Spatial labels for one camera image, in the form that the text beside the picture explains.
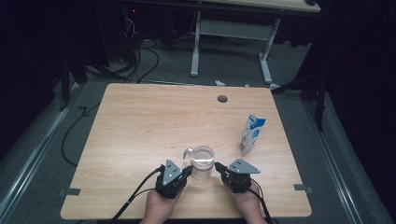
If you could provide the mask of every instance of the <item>hand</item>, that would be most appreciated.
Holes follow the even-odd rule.
[[[225,188],[233,197],[233,202],[236,208],[242,214],[242,216],[244,216],[248,224],[267,223],[262,216],[260,200],[256,195],[250,191],[243,193],[233,193],[227,186],[225,186]],[[250,188],[260,195],[259,187],[256,185],[256,183],[252,182]]]
[[[146,212],[140,223],[163,224],[172,215],[180,194],[181,192],[175,199],[165,199],[154,189],[149,191],[146,199]]]

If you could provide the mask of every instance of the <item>glass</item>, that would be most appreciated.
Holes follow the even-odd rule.
[[[187,148],[184,151],[183,159],[187,155],[191,156],[192,176],[195,179],[208,179],[212,174],[212,167],[215,164],[215,152],[210,147],[200,146],[195,149]]]

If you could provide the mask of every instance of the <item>wooden table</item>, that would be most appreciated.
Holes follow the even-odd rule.
[[[228,102],[220,103],[219,95]],[[266,118],[253,149],[240,152],[241,132],[249,114]],[[311,214],[274,98],[265,88],[110,84],[99,107],[61,215],[65,219],[111,219],[154,169],[172,160],[181,169],[188,147],[214,149],[216,161],[237,158],[261,169],[260,183],[272,217]],[[156,175],[142,189],[153,188]],[[146,193],[120,218],[141,218]],[[192,176],[171,218],[241,217],[213,170],[206,181]]]

